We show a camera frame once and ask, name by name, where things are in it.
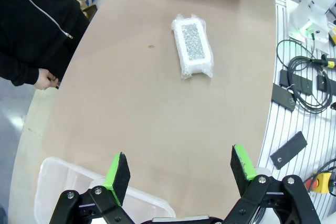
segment brown table surface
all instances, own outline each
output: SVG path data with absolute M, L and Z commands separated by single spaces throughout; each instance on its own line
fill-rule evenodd
M 181 80 L 171 31 L 206 21 L 214 76 Z M 257 164 L 274 71 L 275 0 L 105 0 L 81 41 L 43 138 L 60 157 L 106 174 L 126 153 L 130 186 L 177 216 L 224 218 L 239 198 L 231 147 Z

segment person's hand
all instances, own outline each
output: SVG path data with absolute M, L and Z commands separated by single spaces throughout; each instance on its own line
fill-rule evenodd
M 55 88 L 58 84 L 58 79 L 47 69 L 38 69 L 38 79 L 34 84 L 36 89 L 46 90 L 47 88 Z

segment yellow cable label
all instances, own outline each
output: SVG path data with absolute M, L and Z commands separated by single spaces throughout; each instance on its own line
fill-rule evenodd
M 334 68 L 335 67 L 335 62 L 333 61 L 328 61 L 328 68 Z

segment black metal plate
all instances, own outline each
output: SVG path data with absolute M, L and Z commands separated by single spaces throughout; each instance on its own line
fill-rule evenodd
M 271 100 L 287 110 L 294 111 L 295 109 L 296 101 L 293 94 L 274 83 Z
M 313 81 L 293 74 L 293 83 L 295 83 L 296 89 L 306 95 L 312 95 Z M 279 85 L 281 87 L 288 87 L 288 72 L 285 70 L 280 71 Z
M 270 158 L 272 159 L 274 166 L 280 170 L 306 146 L 307 141 L 302 132 L 299 131 L 290 140 L 288 140 L 286 144 L 274 152 Z
M 336 95 L 336 81 L 330 80 L 332 95 Z M 325 77 L 317 75 L 317 90 L 326 92 Z

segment bubble wrap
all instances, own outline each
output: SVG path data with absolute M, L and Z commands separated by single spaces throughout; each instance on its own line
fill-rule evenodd
M 204 20 L 192 15 L 183 18 L 178 15 L 172 23 L 176 47 L 182 69 L 182 79 L 194 73 L 213 76 L 214 59 L 206 37 Z

